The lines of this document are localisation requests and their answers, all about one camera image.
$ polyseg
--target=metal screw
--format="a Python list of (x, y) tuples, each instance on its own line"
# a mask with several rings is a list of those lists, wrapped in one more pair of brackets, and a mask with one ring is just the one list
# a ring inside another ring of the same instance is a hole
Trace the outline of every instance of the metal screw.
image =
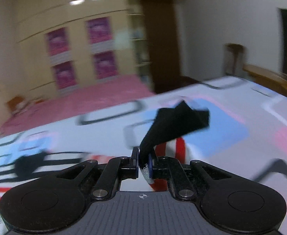
[(187, 198), (193, 196), (194, 192), (188, 189), (184, 189), (180, 190), (178, 194), (184, 198)]
[(104, 196), (107, 196), (108, 192), (103, 190), (103, 189), (99, 189), (99, 190), (95, 190), (93, 191), (92, 193), (95, 197), (98, 197), (98, 198), (102, 198)]

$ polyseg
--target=blue square pattern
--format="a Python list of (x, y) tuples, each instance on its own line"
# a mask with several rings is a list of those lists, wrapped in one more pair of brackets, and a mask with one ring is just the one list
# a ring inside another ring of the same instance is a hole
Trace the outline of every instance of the blue square pattern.
[[(193, 99), (192, 103), (188, 103), (188, 105), (194, 107), (195, 103), (197, 109), (209, 109), (210, 127), (189, 133), (183, 139), (187, 144), (194, 145), (203, 157), (210, 157), (249, 136), (248, 128), (243, 123), (231, 117), (215, 104), (205, 99)], [(156, 110), (147, 111), (145, 119), (153, 119), (156, 112)]]

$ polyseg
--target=wooden chair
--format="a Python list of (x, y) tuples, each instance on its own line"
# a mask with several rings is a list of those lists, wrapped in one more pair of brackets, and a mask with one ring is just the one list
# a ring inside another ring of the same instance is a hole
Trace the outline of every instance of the wooden chair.
[(243, 45), (234, 43), (225, 44), (224, 73), (226, 75), (243, 76), (245, 59), (246, 48)]

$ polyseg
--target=bed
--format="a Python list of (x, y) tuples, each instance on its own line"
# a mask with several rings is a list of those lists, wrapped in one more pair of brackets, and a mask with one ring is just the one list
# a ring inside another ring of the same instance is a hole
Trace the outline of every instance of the bed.
[(1, 132), (3, 135), (11, 135), (152, 95), (136, 75), (118, 76), (107, 82), (76, 89), (67, 96), (36, 104), (9, 119), (1, 127)]
[[(129, 156), (157, 109), (174, 107), (182, 99), (193, 108), (210, 110), (210, 127), (180, 140), (185, 163), (201, 159), (270, 186), (287, 202), (287, 98), (229, 76), (85, 114), (80, 110), (77, 116), (0, 139), (0, 197), (13, 186), (86, 159), (106, 163), (113, 156)], [(177, 140), (162, 147), (175, 156)], [(121, 190), (152, 188), (140, 175), (123, 181)], [(287, 215), (280, 231), (287, 235)]]

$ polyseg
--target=pink floor mat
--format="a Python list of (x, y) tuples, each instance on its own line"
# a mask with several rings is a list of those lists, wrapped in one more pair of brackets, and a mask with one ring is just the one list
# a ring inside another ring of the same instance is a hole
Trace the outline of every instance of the pink floor mat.
[(136, 75), (119, 76), (109, 82), (77, 89), (66, 97), (36, 104), (28, 111), (9, 119), (2, 126), (1, 132), (11, 135), (152, 95)]

